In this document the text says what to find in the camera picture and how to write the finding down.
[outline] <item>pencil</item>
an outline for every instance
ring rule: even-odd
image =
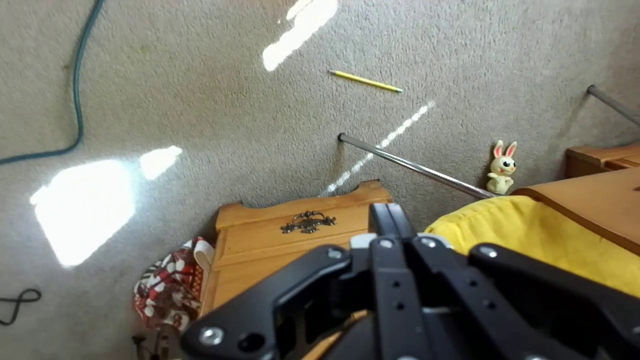
[[[361,76],[356,76],[356,75],[347,75],[347,72],[340,72],[340,71],[330,71],[330,75],[338,76],[338,78],[352,81],[352,83],[367,85],[367,86],[373,86],[373,89],[381,89],[381,91],[388,91],[388,92],[395,92],[395,95],[402,92],[402,89],[398,89],[398,86],[389,86],[389,85],[376,83],[376,81],[370,81],[370,78],[361,78]]]

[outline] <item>decorative carving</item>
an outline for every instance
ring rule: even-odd
[[[325,216],[321,212],[306,211],[296,214],[290,222],[279,227],[282,234],[290,234],[293,230],[300,230],[301,234],[311,234],[318,230],[318,227],[334,227],[336,216]]]

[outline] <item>black cable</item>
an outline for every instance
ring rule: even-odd
[[[0,302],[13,302],[13,313],[12,318],[7,322],[0,321],[1,327],[10,327],[16,322],[17,315],[19,315],[19,306],[26,302],[38,302],[41,298],[41,293],[38,289],[26,289],[17,295],[17,298],[0,298]]]
[[[7,158],[0,158],[0,167],[12,165],[12,163],[23,163],[23,161],[38,161],[38,158],[49,158],[49,157],[61,157],[72,150],[76,150],[84,138],[84,116],[82,116],[82,102],[79,102],[79,69],[84,63],[86,42],[89,39],[89,33],[94,31],[94,25],[98,21],[98,14],[101,10],[103,0],[96,0],[94,9],[89,10],[84,28],[79,33],[76,56],[74,56],[74,69],[72,69],[72,100],[74,100],[74,116],[76,116],[76,138],[58,150],[44,150],[44,152],[28,152],[28,155],[16,155]]]

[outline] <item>wooden furniture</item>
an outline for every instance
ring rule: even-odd
[[[204,284],[200,316],[319,245],[347,249],[353,234],[367,232],[371,203],[389,203],[379,182],[364,182],[345,197],[306,198],[271,208],[222,206],[216,216],[216,261]],[[304,212],[321,212],[334,219],[334,224],[319,224],[308,234],[282,232],[282,227],[296,222]],[[308,359],[318,359],[334,339],[318,344]]]
[[[520,188],[587,230],[640,255],[640,168]]]
[[[640,142],[620,149],[567,149],[564,178],[640,168]]]

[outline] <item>red patterned fabric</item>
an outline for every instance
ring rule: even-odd
[[[198,318],[200,291],[207,268],[198,267],[193,253],[202,249],[212,255],[204,239],[187,241],[145,268],[133,287],[133,309],[148,329],[169,327],[183,332]]]

